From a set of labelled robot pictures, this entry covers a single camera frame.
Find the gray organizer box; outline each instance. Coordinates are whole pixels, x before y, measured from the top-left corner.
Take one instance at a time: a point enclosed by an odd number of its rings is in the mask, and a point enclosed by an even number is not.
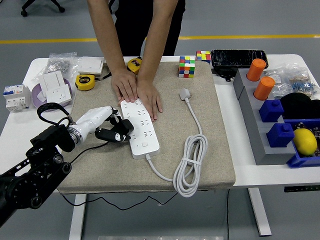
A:
[[[248,69],[238,69],[233,86],[249,135],[255,163],[257,165],[286,164],[296,154],[293,143],[290,141],[287,147],[270,147],[267,133],[274,125],[274,122],[262,122],[259,109],[264,101],[254,97],[254,91],[260,81],[248,80],[248,71]],[[271,92],[268,100],[274,99],[274,95]],[[284,123],[282,116],[279,117],[278,123]]]

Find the orange cap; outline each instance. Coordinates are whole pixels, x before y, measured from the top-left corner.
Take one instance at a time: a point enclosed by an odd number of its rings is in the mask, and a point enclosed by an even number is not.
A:
[[[253,93],[254,97],[261,101],[266,100],[275,84],[276,82],[272,77],[264,76]]]
[[[260,58],[256,58],[252,61],[246,78],[252,82],[256,82],[260,79],[262,72],[266,67],[266,62]]]

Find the power cord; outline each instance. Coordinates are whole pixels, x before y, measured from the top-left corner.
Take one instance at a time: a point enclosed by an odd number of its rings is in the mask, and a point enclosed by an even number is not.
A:
[[[109,142],[107,141],[106,143],[101,144],[101,145],[99,145],[99,146],[93,146],[93,147],[89,147],[89,148],[83,150],[82,152],[80,152],[80,153],[70,162],[70,164],[72,164],[75,160],[77,160],[77,158],[80,157],[80,155],[83,154],[83,153],[85,153],[86,151],[91,150],[91,149],[101,148],[101,147],[103,147],[103,146],[106,146],[108,143],[109,143]],[[152,199],[152,200],[156,201],[157,203],[159,203],[161,206],[163,206],[163,205],[166,205],[166,204],[167,204],[171,199],[173,199],[177,194],[178,194],[178,193],[176,193],[175,195],[173,195],[173,196],[172,196],[171,198],[169,198],[169,200],[167,200],[165,203],[161,203],[161,202],[158,201],[157,199],[155,199],[155,198],[153,198],[152,196],[148,195],[148,197],[147,197],[145,200],[141,201],[141,202],[138,202],[138,203],[136,203],[136,204],[134,204],[134,205],[132,205],[132,206],[130,206],[130,207],[127,207],[127,208],[120,208],[120,207],[118,207],[117,205],[115,205],[115,204],[107,201],[107,200],[106,200],[104,197],[102,197],[102,196],[101,196],[101,197],[98,197],[98,198],[96,198],[96,199],[94,199],[94,200],[85,201],[85,202],[82,202],[82,203],[80,203],[80,204],[74,204],[74,203],[70,202],[70,201],[66,198],[66,196],[61,193],[62,197],[63,197],[70,205],[72,205],[72,206],[74,206],[74,207],[78,207],[78,206],[81,206],[81,205],[83,205],[83,204],[92,203],[92,202],[95,202],[95,201],[97,201],[97,200],[99,200],[99,199],[103,199],[106,203],[108,203],[108,204],[116,207],[117,209],[119,209],[119,210],[121,210],[121,211],[125,211],[125,210],[131,209],[131,208],[133,208],[133,207],[135,207],[135,206],[137,206],[137,205],[143,204],[143,203],[144,203],[145,201],[147,201],[148,199]]]
[[[230,192],[230,189],[228,189],[228,194],[226,195],[226,227],[227,227],[226,239],[227,240],[229,240],[229,192]]]
[[[107,145],[109,142],[107,141],[107,142],[105,142],[104,144],[102,144],[102,145],[99,145],[99,146],[93,146],[93,147],[89,147],[89,148],[87,148],[87,149],[85,149],[85,150],[83,150],[82,152],[80,152],[71,162],[70,162],[70,164],[72,164],[75,160],[77,160],[77,158],[78,157],[80,157],[80,155],[81,154],[83,154],[83,153],[85,153],[86,151],[88,151],[88,150],[91,150],[91,149],[98,149],[98,148],[101,148],[101,147],[103,147],[103,146],[105,146],[105,145]]]
[[[148,197],[147,197],[145,200],[143,200],[143,201],[141,201],[141,202],[138,202],[138,203],[136,203],[136,204],[134,204],[134,205],[132,205],[132,206],[130,206],[130,207],[127,207],[127,208],[120,208],[120,207],[118,207],[117,205],[115,205],[115,204],[107,201],[107,200],[106,200],[104,197],[102,197],[102,196],[100,196],[100,197],[98,197],[98,198],[96,198],[96,199],[93,199],[93,200],[85,201],[85,202],[80,203],[80,204],[74,204],[74,203],[70,202],[70,201],[66,198],[65,195],[63,195],[63,194],[61,194],[61,195],[62,195],[62,197],[63,197],[70,205],[72,205],[72,206],[74,206],[74,207],[79,207],[79,206],[81,206],[81,205],[83,205],[83,204],[92,203],[92,202],[95,202],[95,201],[97,201],[97,200],[99,200],[99,199],[102,199],[102,200],[104,200],[107,204],[110,204],[110,205],[116,207],[117,209],[119,209],[119,210],[121,210],[121,211],[125,211],[125,210],[129,210],[129,209],[131,209],[131,208],[133,208],[133,207],[135,207],[135,206],[137,206],[137,205],[143,204],[143,203],[144,203],[145,201],[147,201],[148,199],[152,199],[152,200],[156,201],[157,203],[159,203],[161,206],[163,206],[163,205],[166,205],[166,204],[167,204],[171,199],[173,199],[177,194],[178,194],[178,193],[176,193],[175,195],[173,195],[172,197],[170,197],[169,200],[167,200],[165,203],[161,203],[161,202],[158,201],[157,199],[155,199],[155,198],[153,198],[152,196],[148,195]]]
[[[205,135],[202,134],[202,129],[200,126],[200,123],[194,113],[194,111],[191,108],[191,105],[189,103],[189,98],[191,97],[188,89],[182,89],[180,91],[180,98],[181,100],[184,100],[198,126],[199,134],[197,135],[191,135],[189,136],[184,143],[184,153],[183,157],[181,159],[181,162],[177,169],[175,170],[175,173],[173,175],[173,179],[167,178],[163,176],[161,173],[159,173],[153,163],[151,162],[151,157],[149,154],[145,155],[146,160],[150,164],[152,170],[157,174],[161,179],[173,182],[174,189],[183,197],[189,198],[192,197],[199,185],[200,181],[200,173],[201,173],[201,165],[202,161],[205,158],[205,155],[208,150],[208,140]],[[187,166],[191,166],[189,171],[186,173]],[[192,173],[193,178],[191,183],[188,183],[186,181],[186,178]]]

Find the rubik's cube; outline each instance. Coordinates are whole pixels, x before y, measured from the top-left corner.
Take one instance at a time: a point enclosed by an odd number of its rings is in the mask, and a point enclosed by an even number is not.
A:
[[[195,55],[196,55],[196,60],[197,61],[204,61],[204,62],[207,62],[208,64],[211,61],[211,57],[210,57],[210,52],[209,51],[196,51]]]
[[[179,78],[193,78],[195,68],[196,58],[194,56],[180,56]]]

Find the black case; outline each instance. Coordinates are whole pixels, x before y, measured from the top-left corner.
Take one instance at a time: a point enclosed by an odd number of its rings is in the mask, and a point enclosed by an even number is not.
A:
[[[268,59],[263,50],[212,50],[211,62],[215,72],[230,81],[237,74],[237,69],[248,69],[254,59],[265,61],[265,68],[269,67]]]

